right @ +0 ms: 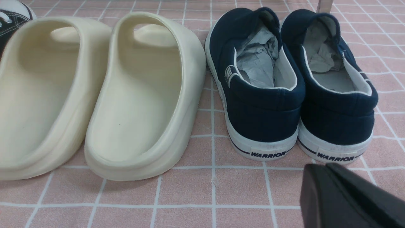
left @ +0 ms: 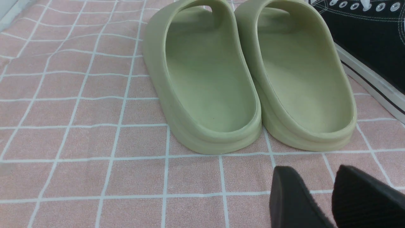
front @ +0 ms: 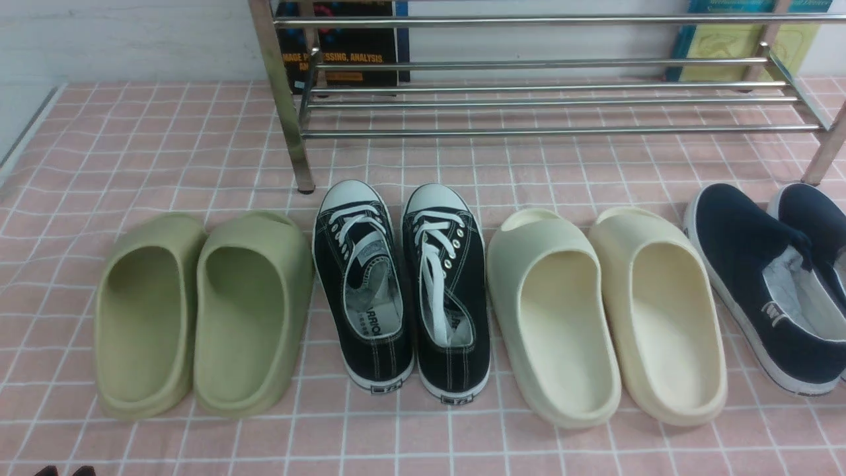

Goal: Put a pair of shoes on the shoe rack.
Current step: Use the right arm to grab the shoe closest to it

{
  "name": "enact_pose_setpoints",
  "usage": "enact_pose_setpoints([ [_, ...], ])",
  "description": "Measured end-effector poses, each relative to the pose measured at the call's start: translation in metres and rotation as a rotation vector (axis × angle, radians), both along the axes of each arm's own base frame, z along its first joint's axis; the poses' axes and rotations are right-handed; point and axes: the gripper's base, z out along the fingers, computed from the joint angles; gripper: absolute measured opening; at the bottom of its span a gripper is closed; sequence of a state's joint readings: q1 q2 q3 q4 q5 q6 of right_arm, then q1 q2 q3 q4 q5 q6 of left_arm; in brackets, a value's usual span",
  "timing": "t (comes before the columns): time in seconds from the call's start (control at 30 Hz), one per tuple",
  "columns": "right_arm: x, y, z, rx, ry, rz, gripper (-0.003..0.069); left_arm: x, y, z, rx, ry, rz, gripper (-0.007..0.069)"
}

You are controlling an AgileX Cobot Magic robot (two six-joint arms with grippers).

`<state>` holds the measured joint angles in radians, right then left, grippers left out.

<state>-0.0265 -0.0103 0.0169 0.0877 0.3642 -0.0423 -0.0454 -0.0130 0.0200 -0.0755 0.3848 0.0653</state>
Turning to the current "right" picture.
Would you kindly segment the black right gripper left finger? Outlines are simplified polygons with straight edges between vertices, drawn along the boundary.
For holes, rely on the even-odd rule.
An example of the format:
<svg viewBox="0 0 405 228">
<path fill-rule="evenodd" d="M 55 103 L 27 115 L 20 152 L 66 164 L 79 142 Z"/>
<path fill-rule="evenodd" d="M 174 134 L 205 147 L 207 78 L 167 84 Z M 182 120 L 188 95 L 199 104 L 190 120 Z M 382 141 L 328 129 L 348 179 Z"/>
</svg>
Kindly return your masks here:
<svg viewBox="0 0 405 228">
<path fill-rule="evenodd" d="M 306 228 L 383 228 L 360 211 L 326 165 L 305 165 L 300 207 Z"/>
</svg>

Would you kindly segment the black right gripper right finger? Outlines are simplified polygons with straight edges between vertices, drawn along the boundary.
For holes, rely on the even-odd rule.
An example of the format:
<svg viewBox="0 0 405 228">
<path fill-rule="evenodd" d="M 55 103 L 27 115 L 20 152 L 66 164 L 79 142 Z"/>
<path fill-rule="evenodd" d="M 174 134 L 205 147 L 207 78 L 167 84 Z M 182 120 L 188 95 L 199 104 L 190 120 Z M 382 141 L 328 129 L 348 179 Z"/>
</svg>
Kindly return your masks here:
<svg viewBox="0 0 405 228">
<path fill-rule="evenodd" d="M 326 168 L 343 185 L 343 189 L 358 205 L 361 212 L 383 228 L 404 227 L 404 200 L 373 185 L 342 165 L 329 163 Z"/>
</svg>

